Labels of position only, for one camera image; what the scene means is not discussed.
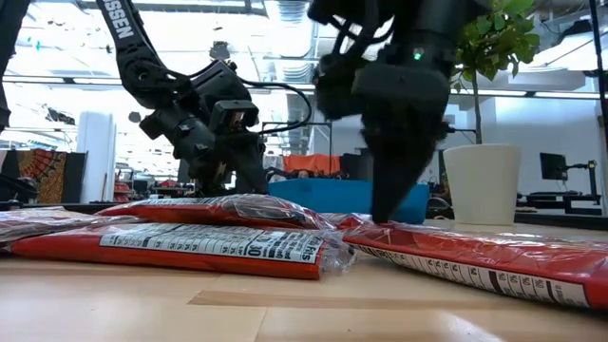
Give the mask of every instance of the white flower pot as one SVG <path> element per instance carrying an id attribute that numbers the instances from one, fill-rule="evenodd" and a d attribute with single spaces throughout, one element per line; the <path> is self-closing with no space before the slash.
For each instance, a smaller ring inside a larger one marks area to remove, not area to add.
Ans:
<path id="1" fill-rule="evenodd" d="M 444 151 L 456 222 L 512 225 L 522 151 L 508 144 L 478 144 Z"/>

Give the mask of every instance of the blue bin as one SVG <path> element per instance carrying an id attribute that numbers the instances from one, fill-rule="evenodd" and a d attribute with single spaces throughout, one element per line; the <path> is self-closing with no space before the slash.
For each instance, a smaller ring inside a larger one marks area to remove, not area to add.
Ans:
<path id="1" fill-rule="evenodd" d="M 317 213 L 369 214 L 371 209 L 371 182 L 365 180 L 284 180 L 270 183 L 269 193 Z M 424 222 L 429 197 L 428 185 L 416 184 L 391 219 L 410 224 Z"/>

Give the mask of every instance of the desk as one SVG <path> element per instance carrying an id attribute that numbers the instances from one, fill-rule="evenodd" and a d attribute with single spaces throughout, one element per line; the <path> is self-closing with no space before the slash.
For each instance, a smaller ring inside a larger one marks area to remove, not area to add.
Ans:
<path id="1" fill-rule="evenodd" d="M 493 230 L 432 221 L 459 231 Z M 602 232 L 516 232 L 608 240 Z M 608 321 L 361 257 L 321 281 L 0 259 L 0 341 L 606 341 Z"/>

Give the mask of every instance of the wooden table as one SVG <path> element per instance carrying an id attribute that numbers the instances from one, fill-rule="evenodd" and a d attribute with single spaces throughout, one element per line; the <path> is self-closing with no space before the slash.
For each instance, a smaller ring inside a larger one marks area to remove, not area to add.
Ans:
<path id="1" fill-rule="evenodd" d="M 512 231 L 608 240 L 562 228 Z M 4 258 L 0 341 L 605 342 L 608 321 L 371 257 L 322 281 Z"/>

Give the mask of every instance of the computer monitor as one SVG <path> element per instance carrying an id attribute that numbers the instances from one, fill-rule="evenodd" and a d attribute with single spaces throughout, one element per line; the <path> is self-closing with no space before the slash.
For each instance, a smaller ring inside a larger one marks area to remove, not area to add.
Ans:
<path id="1" fill-rule="evenodd" d="M 541 172 L 544 180 L 568 181 L 566 157 L 552 153 L 541 153 Z"/>

